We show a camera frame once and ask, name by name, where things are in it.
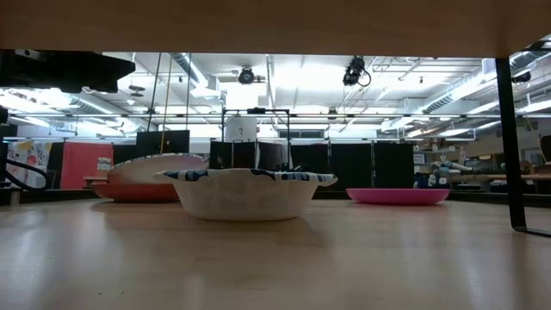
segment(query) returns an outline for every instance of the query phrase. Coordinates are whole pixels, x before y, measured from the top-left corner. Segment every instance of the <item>red plate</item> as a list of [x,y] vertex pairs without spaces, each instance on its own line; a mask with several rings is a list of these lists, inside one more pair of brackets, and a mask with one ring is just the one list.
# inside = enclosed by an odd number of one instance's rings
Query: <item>red plate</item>
[[176,202],[178,195],[172,184],[92,184],[103,198],[115,202]]
[[443,201],[449,189],[346,189],[346,193],[360,203],[423,206]]

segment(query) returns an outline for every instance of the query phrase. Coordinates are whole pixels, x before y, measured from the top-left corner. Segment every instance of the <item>black partition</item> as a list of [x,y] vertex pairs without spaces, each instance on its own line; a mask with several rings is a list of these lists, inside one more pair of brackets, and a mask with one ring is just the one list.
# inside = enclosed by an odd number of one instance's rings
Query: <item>black partition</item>
[[371,145],[331,144],[330,164],[338,177],[333,190],[371,187]]
[[285,163],[286,155],[281,144],[258,142],[258,169],[275,170]]
[[[159,154],[163,132],[137,133],[136,157]],[[170,130],[164,132],[163,153],[189,152],[189,130]]]
[[302,166],[304,171],[329,173],[327,145],[291,146],[293,167]]
[[232,143],[210,141],[209,169],[227,169],[232,167]]
[[413,187],[413,145],[377,143],[375,154],[375,187],[410,189]]
[[137,152],[135,145],[113,145],[113,164],[124,163],[127,160],[137,158]]
[[64,142],[53,142],[50,149],[46,173],[52,178],[52,189],[61,188],[61,169],[63,168]]
[[235,142],[233,143],[233,168],[254,168],[256,142]]

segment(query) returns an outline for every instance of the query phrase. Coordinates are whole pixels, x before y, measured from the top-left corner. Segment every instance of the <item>paper bowl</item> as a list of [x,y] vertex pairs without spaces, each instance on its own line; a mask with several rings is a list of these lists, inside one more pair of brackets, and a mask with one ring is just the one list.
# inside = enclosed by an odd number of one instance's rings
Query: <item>paper bowl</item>
[[107,173],[111,184],[159,184],[169,183],[156,180],[153,174],[158,171],[206,169],[204,159],[192,154],[166,153],[150,155],[116,164]]
[[161,171],[174,184],[183,208],[207,220],[283,220],[304,213],[316,188],[333,175],[259,169]]

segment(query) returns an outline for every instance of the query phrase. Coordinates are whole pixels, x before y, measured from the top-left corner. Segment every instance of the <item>desk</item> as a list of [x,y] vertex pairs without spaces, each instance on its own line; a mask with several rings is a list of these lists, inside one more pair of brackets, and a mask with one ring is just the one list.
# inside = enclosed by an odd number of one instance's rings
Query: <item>desk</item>
[[[0,208],[2,309],[548,309],[551,242],[506,206],[312,201],[302,218],[197,220],[177,204]],[[551,210],[526,208],[534,227]]]
[[86,181],[86,189],[90,189],[93,182],[106,183],[107,177],[84,177],[84,181]]

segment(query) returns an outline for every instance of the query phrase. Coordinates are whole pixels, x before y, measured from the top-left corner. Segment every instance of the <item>duct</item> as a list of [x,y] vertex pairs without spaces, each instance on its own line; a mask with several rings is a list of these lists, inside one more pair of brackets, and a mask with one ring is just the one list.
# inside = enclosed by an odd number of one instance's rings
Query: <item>duct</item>
[[195,87],[207,87],[207,78],[199,71],[193,62],[189,60],[186,53],[169,53],[174,62],[191,78]]
[[[546,52],[522,52],[514,55],[511,62],[511,72],[513,75],[515,72],[518,74],[524,70],[527,66],[534,64],[536,61],[547,57],[549,53]],[[451,84],[445,91],[440,92],[434,96],[429,97],[423,107],[417,109],[413,114],[429,114],[432,111],[439,109],[452,102],[456,102],[465,96],[469,96],[474,92],[481,90],[489,85],[488,81],[493,80],[496,77],[495,67],[487,70],[484,64],[488,61],[483,59],[483,68],[479,69],[459,81]],[[399,118],[391,121],[384,121],[381,124],[381,130],[391,130],[396,127],[403,127],[412,121],[412,118]]]
[[[80,93],[78,96],[73,96],[72,98],[104,114],[128,114],[128,111],[125,109],[118,108],[114,104],[106,102],[94,95]],[[147,121],[142,119],[132,119],[132,122],[136,127],[147,127]]]

